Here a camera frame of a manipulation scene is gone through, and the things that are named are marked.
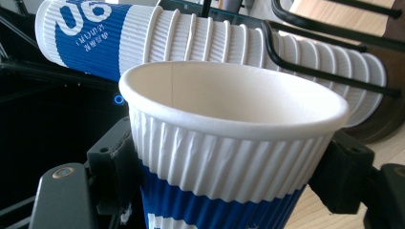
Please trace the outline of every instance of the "wooden surface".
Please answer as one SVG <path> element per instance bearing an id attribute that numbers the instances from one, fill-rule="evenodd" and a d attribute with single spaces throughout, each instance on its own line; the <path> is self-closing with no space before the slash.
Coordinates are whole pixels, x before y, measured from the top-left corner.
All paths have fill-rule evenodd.
<path id="1" fill-rule="evenodd" d="M 390 7 L 394 0 L 368 1 Z M 309 18 L 358 31 L 382 35 L 387 17 L 375 13 L 353 10 L 324 0 L 295 0 L 291 11 Z M 380 168 L 385 163 L 405 164 L 405 127 L 383 140 L 367 145 L 375 152 L 373 166 Z M 334 215 L 322 204 L 308 187 L 299 199 L 287 228 L 364 228 L 366 207 L 362 205 L 357 215 Z"/>

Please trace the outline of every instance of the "cup rim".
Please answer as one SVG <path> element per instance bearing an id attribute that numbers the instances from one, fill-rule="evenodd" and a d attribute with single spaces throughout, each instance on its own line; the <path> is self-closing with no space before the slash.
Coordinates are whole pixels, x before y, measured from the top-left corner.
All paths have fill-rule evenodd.
<path id="1" fill-rule="evenodd" d="M 129 80 L 135 72 L 142 71 L 144 68 L 153 68 L 154 65 L 179 65 L 186 64 L 191 66 L 199 66 L 209 68 L 210 65 L 216 65 L 220 68 L 240 68 L 240 71 L 268 71 L 272 75 L 278 77 L 293 77 L 292 80 L 302 80 L 300 83 L 311 84 L 311 87 L 321 87 L 320 90 L 325 90 L 326 94 L 335 97 L 335 105 L 339 106 L 336 114 L 330 115 L 328 118 L 323 118 L 319 121 L 309 123 L 294 123 L 292 125 L 275 124 L 275 123 L 252 123 L 235 120 L 227 120 L 217 117 L 205 116 L 201 114 L 193 114 L 176 108 L 165 106 L 149 99 L 141 94 L 138 94 L 130 87 Z M 203 61 L 172 61 L 172 62 L 153 62 L 126 71 L 118 82 L 119 90 L 122 96 L 127 100 L 131 98 L 128 104 L 130 108 L 135 108 L 153 118 L 169 124 L 182 127 L 189 131 L 205 133 L 209 135 L 220 135 L 237 139 L 250 140 L 286 140 L 286 139 L 307 139 L 318 137 L 321 135 L 329 135 L 341 129 L 349 119 L 349 105 L 347 101 L 335 92 L 308 80 L 299 78 L 294 75 L 279 73 L 267 69 L 259 69 L 251 66 L 243 66 L 237 64 L 203 62 Z"/>

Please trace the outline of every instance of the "paper cup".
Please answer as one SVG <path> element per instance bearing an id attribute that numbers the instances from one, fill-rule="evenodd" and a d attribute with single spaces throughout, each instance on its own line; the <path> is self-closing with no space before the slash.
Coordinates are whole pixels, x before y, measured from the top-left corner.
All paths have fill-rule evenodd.
<path id="1" fill-rule="evenodd" d="M 349 117 L 325 87 L 233 64 L 145 64 L 119 89 L 149 228 L 282 228 Z"/>

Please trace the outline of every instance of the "white paper cup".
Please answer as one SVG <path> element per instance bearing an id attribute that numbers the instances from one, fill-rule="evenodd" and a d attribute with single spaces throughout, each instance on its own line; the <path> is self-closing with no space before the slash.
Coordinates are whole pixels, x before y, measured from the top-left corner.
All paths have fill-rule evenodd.
<path id="1" fill-rule="evenodd" d="M 149 228 L 282 228 L 349 117 L 325 87 L 241 65 L 155 62 L 119 88 Z"/>

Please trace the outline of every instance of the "open cup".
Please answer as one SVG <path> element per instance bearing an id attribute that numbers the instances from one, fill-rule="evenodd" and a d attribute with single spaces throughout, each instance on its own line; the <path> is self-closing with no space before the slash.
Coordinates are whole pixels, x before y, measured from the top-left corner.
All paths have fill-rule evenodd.
<path id="1" fill-rule="evenodd" d="M 145 64 L 119 89 L 148 228 L 282 228 L 349 118 L 319 84 L 234 64 Z"/>

